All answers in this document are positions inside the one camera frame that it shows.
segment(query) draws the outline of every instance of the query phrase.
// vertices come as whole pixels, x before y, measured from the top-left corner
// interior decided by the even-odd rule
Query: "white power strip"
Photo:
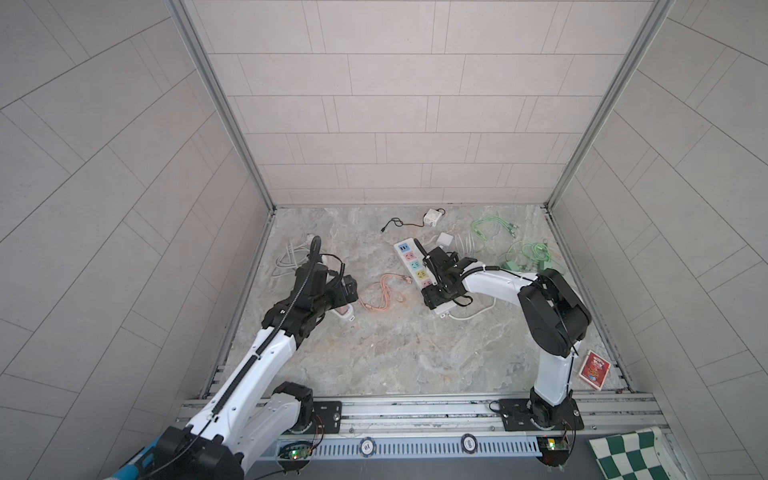
[[[411,274],[411,277],[413,277],[416,288],[422,290],[427,286],[437,283],[435,276],[424,264],[424,256],[421,251],[419,251],[419,248],[412,238],[406,238],[401,242],[395,243],[394,247],[397,256],[402,260],[402,264]],[[451,309],[455,306],[457,306],[456,303],[451,300],[450,302],[438,305],[433,312],[440,318],[443,318],[448,315]]]

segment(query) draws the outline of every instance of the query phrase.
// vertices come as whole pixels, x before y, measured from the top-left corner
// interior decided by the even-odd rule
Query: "checkered cloth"
[[[682,480],[658,427],[589,441],[608,480]]]

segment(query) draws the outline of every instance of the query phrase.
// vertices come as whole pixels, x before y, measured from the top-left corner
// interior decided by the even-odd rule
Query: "tiled wall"
[[[161,0],[0,29],[0,477],[104,477],[198,394],[267,209]]]
[[[768,2],[678,0],[554,215],[697,478],[768,478]]]
[[[650,2],[186,5],[286,205],[543,202]]]

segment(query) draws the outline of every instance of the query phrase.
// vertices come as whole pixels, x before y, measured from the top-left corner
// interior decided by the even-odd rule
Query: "robotic arm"
[[[538,375],[528,403],[530,420],[540,429],[553,429],[570,418],[571,369],[592,317],[563,276],[546,269],[534,276],[486,266],[474,258],[459,259],[437,247],[424,256],[436,283],[422,289],[430,309],[467,293],[484,293],[520,306],[533,340],[541,347]]]
[[[288,298],[267,311],[253,345],[219,392],[184,429],[169,427],[113,475],[120,480],[237,480],[286,430],[312,423],[312,389],[285,382],[257,406],[270,382],[328,310],[357,301],[357,282],[320,261],[315,237]]]

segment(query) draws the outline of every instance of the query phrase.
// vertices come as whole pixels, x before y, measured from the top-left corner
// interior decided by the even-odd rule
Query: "gray marble surface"
[[[478,260],[496,264],[499,255],[516,240],[546,241],[552,257],[564,264],[545,212],[535,205],[448,205],[437,227],[398,228],[390,224],[386,232],[380,231],[391,217],[420,223],[426,210],[426,207],[279,209],[224,372],[231,374],[243,358],[260,329],[264,313],[289,295],[293,274],[274,277],[274,261],[285,252],[289,241],[299,245],[308,234],[322,237],[323,252],[344,259],[346,272],[357,280],[360,296],[374,305],[381,296],[378,287],[381,275],[407,274],[392,247],[394,243],[415,237],[430,250],[440,232],[465,239],[470,223],[488,215],[497,215],[518,225],[517,236],[512,238],[496,223],[482,225],[488,242],[483,250],[475,253]],[[331,267],[337,268],[337,264],[331,263]],[[539,348],[528,332],[519,307],[498,301],[493,309],[471,320],[441,319],[424,305],[414,284],[397,279],[389,283],[402,293],[404,301],[393,299],[389,310],[383,313],[369,313],[356,303],[356,318],[351,323],[329,314],[280,370],[267,392],[285,380],[311,387],[316,396],[524,392],[533,386]],[[452,313],[469,316],[492,303],[490,297],[473,296],[475,302],[471,306],[454,309]],[[605,345],[594,325],[589,327],[580,348],[583,353],[589,349],[607,358]],[[604,389],[624,385],[612,369]],[[572,386],[576,390],[591,390],[578,379]]]

